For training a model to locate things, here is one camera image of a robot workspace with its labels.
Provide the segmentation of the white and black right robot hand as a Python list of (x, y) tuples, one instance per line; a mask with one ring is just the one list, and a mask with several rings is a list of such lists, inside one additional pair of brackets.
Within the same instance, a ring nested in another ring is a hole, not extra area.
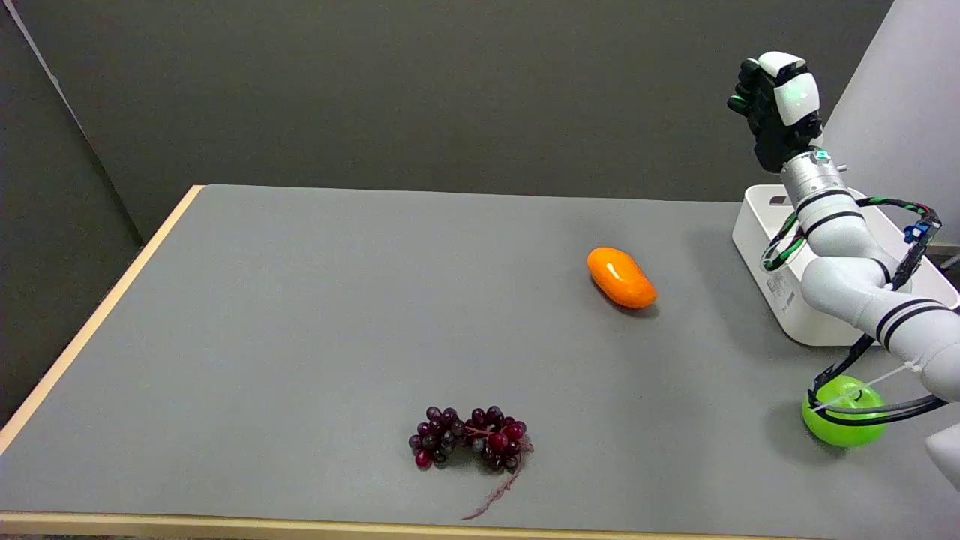
[(778, 174), (789, 160), (823, 147), (818, 83), (805, 59), (765, 52), (741, 62), (727, 107), (746, 119), (761, 168)]

